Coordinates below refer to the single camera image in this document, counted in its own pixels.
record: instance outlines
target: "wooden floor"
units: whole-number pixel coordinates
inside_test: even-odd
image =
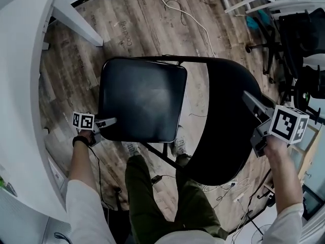
[[[225,14],[221,0],[177,1],[183,10],[206,27],[217,57],[232,59],[244,65],[254,75],[261,90],[278,100],[276,86],[270,85],[266,76],[262,75],[262,52],[245,52],[244,45],[259,42],[260,37],[258,32],[251,32],[247,28],[244,17]],[[179,6],[174,1],[170,1],[169,5]],[[71,125],[72,113],[80,111],[96,114],[101,67],[106,59],[118,55],[213,56],[203,29],[187,16],[182,17],[182,23],[180,13],[165,10],[160,0],[90,0],[77,10],[103,37],[103,47],[94,47],[61,23],[53,23],[45,36],[45,41],[51,44],[51,48],[43,51],[39,83],[41,122],[43,127],[50,130],[50,134],[45,137],[46,147],[66,175],[69,174],[72,139],[76,136],[76,130]],[[207,114],[209,83],[204,65],[184,66],[188,70],[188,78],[180,124],[189,134],[189,152],[193,153],[206,120],[205,117],[195,115]],[[219,155],[221,148],[222,145],[216,141],[211,146],[211,153]],[[127,156],[121,143],[103,140],[94,147],[94,151],[101,160],[105,201],[115,206],[113,187],[119,186],[122,188],[123,206],[127,207],[124,184]],[[145,150],[143,155],[152,177],[157,174],[175,175],[175,169],[157,156]],[[91,160],[98,179],[99,169],[94,156],[91,156]],[[233,199],[245,192],[241,202],[246,208],[249,196],[268,169],[266,158],[257,159],[251,154],[237,176],[238,182],[244,179],[242,185],[233,188],[215,208],[225,230],[236,228],[244,213],[238,203],[233,203]],[[222,167],[215,167],[216,173],[221,170]],[[207,197],[215,207],[219,203],[217,197],[225,193],[225,190],[219,188],[207,193]],[[165,176],[154,186],[154,194],[166,218],[173,220],[178,199],[175,179]],[[263,208],[265,200],[258,200],[256,196],[253,198],[251,209],[254,214]]]

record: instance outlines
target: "hand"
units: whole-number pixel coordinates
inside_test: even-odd
[[[284,141],[271,135],[266,138],[266,142],[264,153],[268,158],[287,156],[287,147]]]
[[[80,133],[78,134],[78,136],[83,136],[85,138],[87,138],[88,142],[91,142],[91,130],[81,130]]]

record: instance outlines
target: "black wristband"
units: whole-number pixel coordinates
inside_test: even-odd
[[[84,136],[76,136],[73,141],[72,141],[72,146],[74,147],[75,146],[75,142],[76,141],[81,141],[83,142],[86,146],[89,146],[89,142],[88,142],[88,139],[85,138]]]

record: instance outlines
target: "gray sneaker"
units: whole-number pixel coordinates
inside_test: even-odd
[[[139,156],[140,148],[137,143],[134,142],[122,142],[122,145],[128,154],[128,157]]]
[[[182,126],[178,126],[175,141],[172,143],[172,154],[174,157],[186,154],[186,132]]]

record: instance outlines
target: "white t-shirt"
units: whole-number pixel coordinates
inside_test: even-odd
[[[101,199],[96,191],[79,180],[68,183],[67,212],[75,244],[116,244],[104,217]],[[298,244],[302,231],[302,203],[282,211],[264,235],[262,244]],[[175,231],[155,244],[224,244],[201,230]]]

